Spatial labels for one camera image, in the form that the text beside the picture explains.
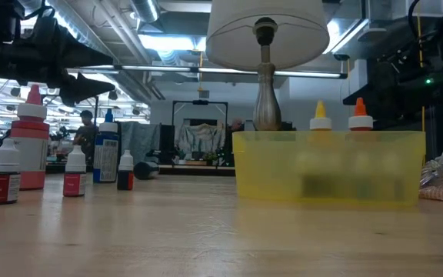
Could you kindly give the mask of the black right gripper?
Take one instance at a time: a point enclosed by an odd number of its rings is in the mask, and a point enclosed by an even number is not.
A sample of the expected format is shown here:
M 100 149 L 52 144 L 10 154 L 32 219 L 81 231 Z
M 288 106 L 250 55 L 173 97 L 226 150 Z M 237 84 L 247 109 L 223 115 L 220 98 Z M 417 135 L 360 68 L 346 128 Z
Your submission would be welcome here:
M 344 105 L 362 98 L 373 108 L 374 129 L 385 130 L 420 121 L 423 109 L 443 113 L 443 66 L 399 70 L 390 62 L 372 68 L 369 84 L 346 96 Z

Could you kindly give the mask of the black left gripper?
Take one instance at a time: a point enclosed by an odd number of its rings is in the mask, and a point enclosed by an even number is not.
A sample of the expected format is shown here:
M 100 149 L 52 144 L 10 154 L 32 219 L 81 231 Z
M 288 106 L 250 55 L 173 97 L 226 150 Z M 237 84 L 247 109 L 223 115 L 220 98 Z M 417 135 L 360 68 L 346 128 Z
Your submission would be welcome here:
M 31 81 L 50 88 L 61 86 L 59 96 L 66 106 L 115 90 L 112 83 L 89 79 L 82 73 L 67 77 L 65 68 L 112 65 L 114 59 L 77 41 L 53 16 L 38 18 L 30 35 L 20 38 L 17 46 L 34 52 L 31 65 L 36 67 L 36 76 Z

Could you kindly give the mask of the orange tip food coloring bottle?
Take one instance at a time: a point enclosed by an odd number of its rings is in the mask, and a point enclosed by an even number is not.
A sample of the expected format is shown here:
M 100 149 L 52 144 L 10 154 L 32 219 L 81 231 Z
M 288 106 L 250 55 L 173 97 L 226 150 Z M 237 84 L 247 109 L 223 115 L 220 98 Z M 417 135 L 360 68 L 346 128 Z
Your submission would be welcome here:
M 348 119 L 351 131 L 370 131 L 374 127 L 374 119 L 367 113 L 363 98 L 357 98 L 354 115 Z

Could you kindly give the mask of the yellow tip food coloring bottle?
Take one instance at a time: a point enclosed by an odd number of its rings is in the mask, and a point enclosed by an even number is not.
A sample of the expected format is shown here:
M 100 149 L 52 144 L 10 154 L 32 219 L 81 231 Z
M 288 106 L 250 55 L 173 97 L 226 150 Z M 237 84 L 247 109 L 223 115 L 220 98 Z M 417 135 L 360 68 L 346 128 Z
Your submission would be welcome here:
M 311 130 L 330 131 L 332 130 L 332 120 L 327 117 L 325 104 L 322 100 L 317 102 L 315 116 L 309 121 Z

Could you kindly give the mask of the small white-capped dropper bottle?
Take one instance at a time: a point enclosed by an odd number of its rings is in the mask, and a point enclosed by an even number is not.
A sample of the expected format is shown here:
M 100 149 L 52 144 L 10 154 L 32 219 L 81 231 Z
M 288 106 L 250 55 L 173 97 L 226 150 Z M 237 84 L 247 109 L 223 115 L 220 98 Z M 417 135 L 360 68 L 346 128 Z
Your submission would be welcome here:
M 298 173 L 305 198 L 323 199 L 331 196 L 329 169 L 323 156 L 313 152 L 301 153 L 298 157 Z

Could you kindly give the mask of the small pink label dropper bottle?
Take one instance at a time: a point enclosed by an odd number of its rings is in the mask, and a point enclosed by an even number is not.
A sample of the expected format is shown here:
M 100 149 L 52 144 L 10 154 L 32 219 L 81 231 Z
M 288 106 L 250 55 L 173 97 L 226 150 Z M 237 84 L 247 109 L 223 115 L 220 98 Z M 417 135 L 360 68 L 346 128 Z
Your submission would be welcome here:
M 64 197 L 82 197 L 87 185 L 86 157 L 80 145 L 75 145 L 68 154 L 63 180 Z

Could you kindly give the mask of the small black red dropper bottle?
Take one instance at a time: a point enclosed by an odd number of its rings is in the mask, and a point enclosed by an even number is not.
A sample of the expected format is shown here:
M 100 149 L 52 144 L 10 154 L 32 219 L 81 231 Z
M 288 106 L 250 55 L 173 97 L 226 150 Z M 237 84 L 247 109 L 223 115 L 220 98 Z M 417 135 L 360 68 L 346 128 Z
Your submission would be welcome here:
M 134 185 L 133 157 L 128 149 L 120 158 L 117 175 L 117 190 L 130 191 Z

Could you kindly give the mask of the small red label dropper bottle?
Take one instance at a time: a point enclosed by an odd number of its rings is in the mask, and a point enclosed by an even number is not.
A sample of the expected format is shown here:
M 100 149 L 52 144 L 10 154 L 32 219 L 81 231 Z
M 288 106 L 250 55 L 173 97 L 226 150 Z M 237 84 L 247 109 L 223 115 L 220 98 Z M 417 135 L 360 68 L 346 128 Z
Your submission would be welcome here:
M 21 184 L 20 152 L 7 138 L 0 146 L 0 205 L 18 201 Z

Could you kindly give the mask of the blue food coloring bottle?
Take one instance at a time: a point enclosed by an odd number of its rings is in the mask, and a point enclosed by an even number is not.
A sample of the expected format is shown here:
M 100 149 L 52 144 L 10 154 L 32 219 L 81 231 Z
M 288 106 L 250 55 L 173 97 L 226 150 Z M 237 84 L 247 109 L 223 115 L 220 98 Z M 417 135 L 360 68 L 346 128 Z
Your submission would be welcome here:
M 93 182 L 115 182 L 118 169 L 119 135 L 118 125 L 114 122 L 112 110 L 109 108 L 105 120 L 98 127 L 95 136 L 93 165 Z

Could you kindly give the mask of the pink food coloring bottle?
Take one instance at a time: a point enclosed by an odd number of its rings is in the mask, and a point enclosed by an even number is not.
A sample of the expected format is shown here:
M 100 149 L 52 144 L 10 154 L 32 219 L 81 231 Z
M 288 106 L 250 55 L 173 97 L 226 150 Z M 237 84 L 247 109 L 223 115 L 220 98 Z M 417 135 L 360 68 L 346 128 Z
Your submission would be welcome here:
M 20 189 L 40 190 L 45 186 L 50 126 L 45 123 L 47 108 L 42 104 L 38 85 L 32 85 L 25 103 L 18 106 L 17 116 L 10 137 L 20 152 Z

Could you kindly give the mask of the long ceiling light strip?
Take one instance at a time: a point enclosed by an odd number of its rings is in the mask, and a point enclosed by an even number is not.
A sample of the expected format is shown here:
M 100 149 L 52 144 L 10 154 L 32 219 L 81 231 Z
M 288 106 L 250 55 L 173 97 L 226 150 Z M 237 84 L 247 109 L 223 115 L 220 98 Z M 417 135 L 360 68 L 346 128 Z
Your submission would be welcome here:
M 118 74 L 119 71 L 130 72 L 172 72 L 227 75 L 257 75 L 257 71 L 241 71 L 230 68 L 157 66 L 157 65 L 98 65 L 89 67 L 68 68 L 72 71 L 97 72 L 102 74 Z M 275 71 L 275 76 L 295 78 L 329 78 L 346 79 L 348 74 L 340 72 L 308 72 L 308 71 Z

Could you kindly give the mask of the grey draped cloth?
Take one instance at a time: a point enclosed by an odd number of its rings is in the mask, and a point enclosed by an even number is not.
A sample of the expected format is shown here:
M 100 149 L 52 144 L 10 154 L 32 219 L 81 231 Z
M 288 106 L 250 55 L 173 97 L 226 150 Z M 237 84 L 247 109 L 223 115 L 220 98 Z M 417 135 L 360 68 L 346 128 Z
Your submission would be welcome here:
M 138 122 L 121 122 L 121 154 L 129 150 L 134 164 L 153 161 L 146 156 L 151 150 L 157 150 L 160 142 L 160 126 L 140 124 Z

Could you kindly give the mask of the yellow translucent plastic bin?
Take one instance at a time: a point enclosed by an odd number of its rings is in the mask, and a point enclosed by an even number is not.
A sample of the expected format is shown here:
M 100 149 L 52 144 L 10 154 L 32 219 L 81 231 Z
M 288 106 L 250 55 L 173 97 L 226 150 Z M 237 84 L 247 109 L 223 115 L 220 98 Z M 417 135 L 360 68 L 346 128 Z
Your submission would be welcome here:
M 369 205 L 415 205 L 425 157 L 416 131 L 237 132 L 238 195 L 251 199 Z M 303 152 L 323 156 L 331 196 L 305 198 L 298 173 Z

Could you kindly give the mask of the light draped cloth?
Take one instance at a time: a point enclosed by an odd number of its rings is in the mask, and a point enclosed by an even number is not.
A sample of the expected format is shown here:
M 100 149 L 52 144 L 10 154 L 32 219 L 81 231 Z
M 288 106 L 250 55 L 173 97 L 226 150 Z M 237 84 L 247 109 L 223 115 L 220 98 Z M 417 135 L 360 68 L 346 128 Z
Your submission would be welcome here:
M 176 145 L 184 153 L 216 152 L 225 143 L 225 130 L 214 125 L 183 125 L 177 132 Z

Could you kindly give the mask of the black background rig frame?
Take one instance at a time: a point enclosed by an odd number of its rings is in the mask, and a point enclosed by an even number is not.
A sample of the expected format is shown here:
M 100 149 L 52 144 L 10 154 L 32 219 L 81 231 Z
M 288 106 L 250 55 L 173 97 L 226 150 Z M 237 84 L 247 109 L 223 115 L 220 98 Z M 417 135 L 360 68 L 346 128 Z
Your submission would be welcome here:
M 178 127 L 176 125 L 176 121 L 175 121 L 175 116 L 177 115 L 178 112 L 180 112 L 183 107 L 186 105 L 214 105 L 225 117 L 223 123 L 221 124 L 221 128 L 222 129 L 226 129 L 226 127 L 228 126 L 228 107 L 229 104 L 227 102 L 213 102 L 213 101 L 208 101 L 208 100 L 191 100 L 191 101 L 186 101 L 186 100 L 173 100 L 172 101 L 172 115 L 171 115 L 171 126 L 173 126 L 175 128 L 176 131 L 180 130 L 180 127 Z

